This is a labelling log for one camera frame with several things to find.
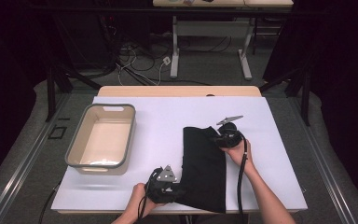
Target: hand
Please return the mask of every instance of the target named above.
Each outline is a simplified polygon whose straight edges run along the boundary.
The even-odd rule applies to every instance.
[[[142,209],[140,201],[145,196],[145,184],[139,183],[133,187],[130,200],[127,204],[126,210],[123,214],[118,217],[113,223],[114,224],[130,224],[134,223],[138,219],[138,209]],[[156,207],[164,205],[163,203],[153,203],[149,198],[145,198],[146,205],[143,217],[147,216]]]
[[[248,160],[245,163],[244,172],[248,175],[251,172],[255,171],[255,165],[252,160],[252,150],[251,150],[251,143],[246,139],[247,145],[247,158]],[[221,147],[223,151],[225,151],[231,159],[239,166],[241,166],[242,156],[244,151],[244,141],[241,140],[239,144],[235,147]]]

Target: dark curtain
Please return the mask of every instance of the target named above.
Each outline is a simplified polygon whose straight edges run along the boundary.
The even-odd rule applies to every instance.
[[[0,165],[34,107],[45,79],[40,52],[17,1],[0,1]]]
[[[264,79],[300,68],[311,56],[311,91],[322,101],[331,145],[358,188],[358,1],[295,1],[293,11],[307,10],[327,11],[329,16],[288,21]]]

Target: background table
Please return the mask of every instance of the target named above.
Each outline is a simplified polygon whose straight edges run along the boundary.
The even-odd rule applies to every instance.
[[[153,0],[155,7],[189,7],[183,0]],[[291,0],[213,0],[206,2],[195,0],[192,7],[244,7],[254,10],[259,7],[290,7]],[[252,37],[250,22],[247,21],[179,21],[172,18],[173,53],[171,63],[171,78],[178,76],[179,48],[177,38],[186,36],[230,36],[243,38],[242,49],[238,50],[242,72],[247,80],[252,79],[251,70],[246,59],[246,50]]]

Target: white table leg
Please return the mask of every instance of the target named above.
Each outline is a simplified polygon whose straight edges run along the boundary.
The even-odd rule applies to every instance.
[[[178,65],[179,65],[179,48],[178,48],[178,33],[177,33],[177,20],[174,16],[172,19],[172,37],[173,37],[173,53],[171,62],[171,78],[178,77]]]
[[[246,50],[248,49],[249,43],[252,38],[252,32],[251,32],[251,23],[249,22],[248,28],[246,29],[246,38],[243,42],[243,49],[238,50],[238,54],[240,56],[241,66],[242,66],[242,72],[243,76],[246,80],[252,80],[252,74],[251,70],[249,68],[248,60],[246,58]]]

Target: white paper sheet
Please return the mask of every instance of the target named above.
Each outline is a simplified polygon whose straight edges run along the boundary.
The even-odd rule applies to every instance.
[[[259,173],[287,209],[307,209],[301,188],[287,157],[269,105],[263,97],[95,97],[95,103],[131,104],[136,110],[136,131],[130,164],[124,175],[82,175],[68,167],[51,209],[57,211],[121,211],[132,187],[145,183],[155,168],[169,164],[176,176],[182,174],[183,128],[193,126],[217,130],[225,117],[243,115],[234,121],[252,144]],[[227,157],[227,211],[235,212],[239,167]],[[249,180],[242,180],[242,207],[258,206]],[[156,212],[199,212],[177,203]]]

